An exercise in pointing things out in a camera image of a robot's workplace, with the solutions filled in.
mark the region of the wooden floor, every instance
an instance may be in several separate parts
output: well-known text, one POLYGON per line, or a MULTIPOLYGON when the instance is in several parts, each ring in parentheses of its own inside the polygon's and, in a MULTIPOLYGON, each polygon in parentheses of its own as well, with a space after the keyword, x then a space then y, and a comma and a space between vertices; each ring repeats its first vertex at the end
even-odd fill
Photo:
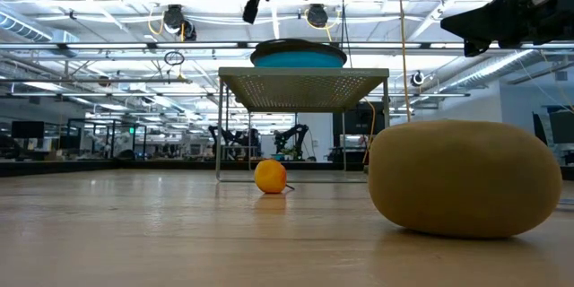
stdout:
MULTIPOLYGON (((313 176, 330 175, 300 174, 313 176)), ((264 196, 212 171, 0 178, 2 287, 571 287, 573 264, 574 205, 514 239, 477 241, 396 227, 365 184, 264 196)))

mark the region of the metal table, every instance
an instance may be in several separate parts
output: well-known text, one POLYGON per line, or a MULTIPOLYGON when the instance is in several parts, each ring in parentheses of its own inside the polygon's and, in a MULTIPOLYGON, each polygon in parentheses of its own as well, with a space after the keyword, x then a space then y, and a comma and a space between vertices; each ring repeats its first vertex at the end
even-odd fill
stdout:
MULTIPOLYGON (((252 112, 343 113, 352 109, 381 83, 384 86, 385 127, 389 127, 388 76, 386 68, 263 68, 221 67, 217 120, 215 176, 220 181, 245 182, 221 178, 222 112, 225 84, 236 101, 248 110, 248 127, 252 112)), ((251 170, 251 150, 248 156, 251 170)))

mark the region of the perforated metal shelf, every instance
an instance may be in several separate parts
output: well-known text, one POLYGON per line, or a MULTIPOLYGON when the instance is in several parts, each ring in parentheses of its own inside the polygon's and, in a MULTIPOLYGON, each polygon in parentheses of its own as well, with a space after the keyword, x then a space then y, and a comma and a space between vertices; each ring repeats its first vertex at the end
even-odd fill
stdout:
POLYGON ((221 67, 219 76, 251 112, 343 112, 388 78, 388 69, 221 67))

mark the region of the ceiling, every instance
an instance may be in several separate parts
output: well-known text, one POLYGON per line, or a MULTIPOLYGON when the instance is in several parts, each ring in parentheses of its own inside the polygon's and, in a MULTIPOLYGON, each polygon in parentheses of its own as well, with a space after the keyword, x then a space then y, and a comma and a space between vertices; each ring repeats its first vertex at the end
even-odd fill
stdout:
MULTIPOLYGON (((404 34, 409 43, 456 42, 461 39, 442 30, 441 18, 462 13, 483 6, 491 0, 403 0, 404 34)), ((82 43, 108 42, 178 42, 178 37, 164 31, 155 34, 161 27, 161 17, 169 4, 183 5, 186 18, 195 25, 197 42, 252 42, 278 38, 298 38, 318 42, 340 42, 342 35, 341 15, 343 0, 271 0, 262 2, 256 23, 249 25, 241 19, 247 0, 0 0, 2 11, 17 14, 18 17, 38 30, 55 34, 61 30, 73 35, 74 40, 82 43), (332 28, 318 30, 309 26, 305 19, 310 4, 322 4, 329 15, 328 25, 332 28)), ((391 50, 352 50, 352 67, 388 68, 391 73, 390 91, 402 92, 404 61, 401 55, 402 24, 400 20, 400 0, 345 0, 344 10, 347 18, 349 41, 364 44, 390 46, 391 50)), ((0 42, 30 42, 17 34, 0 29, 0 42)), ((76 56, 55 55, 49 51, 9 50, 5 54, 9 59, 18 57, 30 64, 37 64, 51 72, 34 72, 25 69, 23 72, 34 73, 34 77, 55 77, 74 73, 73 77, 88 79, 106 75, 110 78, 149 79, 157 77, 175 78, 179 74, 191 83, 148 83, 133 85, 138 91, 148 92, 217 92, 217 71, 222 66, 252 66, 248 56, 253 51, 249 48, 199 48, 181 51, 186 61, 180 66, 170 68, 161 61, 165 51, 142 50, 98 50, 85 49, 76 51, 76 56)), ((434 82, 443 82, 465 69, 481 63, 489 56, 507 55, 504 51, 489 51, 486 57, 464 58, 461 47, 452 50, 414 50, 409 49, 405 57, 406 74, 421 71, 432 75, 434 82)), ((10 74, 0 70, 5 78, 22 74, 10 74)), ((118 92, 132 91, 129 85, 104 88, 98 84, 83 84, 77 91, 118 92)), ((41 89, 19 85, 19 91, 39 91, 41 89)), ((92 110, 92 103, 102 103, 99 98, 83 98, 84 105, 92 110)), ((173 112, 173 107, 186 111, 187 114, 198 110, 215 112, 216 106, 210 98, 170 98, 172 104, 144 102, 140 99, 115 100, 109 104, 124 105, 129 110, 150 111, 159 107, 159 111, 173 112)), ((231 102, 231 106, 240 105, 231 102)), ((245 123, 245 115, 237 115, 238 127, 245 123)), ((268 126, 289 126, 291 117, 265 123, 268 126)))

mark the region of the orange ball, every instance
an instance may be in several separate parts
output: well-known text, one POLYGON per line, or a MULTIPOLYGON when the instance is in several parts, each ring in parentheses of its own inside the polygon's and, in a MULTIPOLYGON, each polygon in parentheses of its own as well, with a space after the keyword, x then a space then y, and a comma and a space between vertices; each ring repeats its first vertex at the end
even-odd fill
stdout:
POLYGON ((255 168, 255 184, 264 193, 279 194, 287 185, 287 171, 279 161, 260 161, 255 168))

